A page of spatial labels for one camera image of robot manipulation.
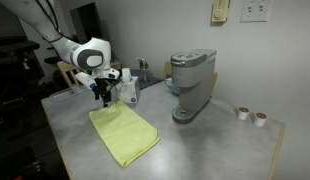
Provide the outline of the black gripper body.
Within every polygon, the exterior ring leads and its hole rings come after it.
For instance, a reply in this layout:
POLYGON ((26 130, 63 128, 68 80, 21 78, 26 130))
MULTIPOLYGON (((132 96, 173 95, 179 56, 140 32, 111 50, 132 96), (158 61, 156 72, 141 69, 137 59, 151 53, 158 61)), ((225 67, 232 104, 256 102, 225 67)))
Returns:
POLYGON ((106 95, 111 92, 115 81, 112 79, 95 78, 96 87, 93 91, 99 95, 106 95))

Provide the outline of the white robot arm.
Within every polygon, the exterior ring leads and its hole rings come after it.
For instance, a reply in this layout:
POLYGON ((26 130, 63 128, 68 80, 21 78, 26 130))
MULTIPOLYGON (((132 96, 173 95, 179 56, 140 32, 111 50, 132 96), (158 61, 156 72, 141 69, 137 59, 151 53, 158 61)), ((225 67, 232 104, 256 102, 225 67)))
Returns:
POLYGON ((119 78, 119 71, 110 66, 111 46, 108 41, 91 38, 84 44, 74 42, 58 27, 54 0, 0 0, 0 3, 30 25, 56 51, 59 58, 82 72, 75 75, 95 99, 107 107, 111 102, 111 82, 119 78))

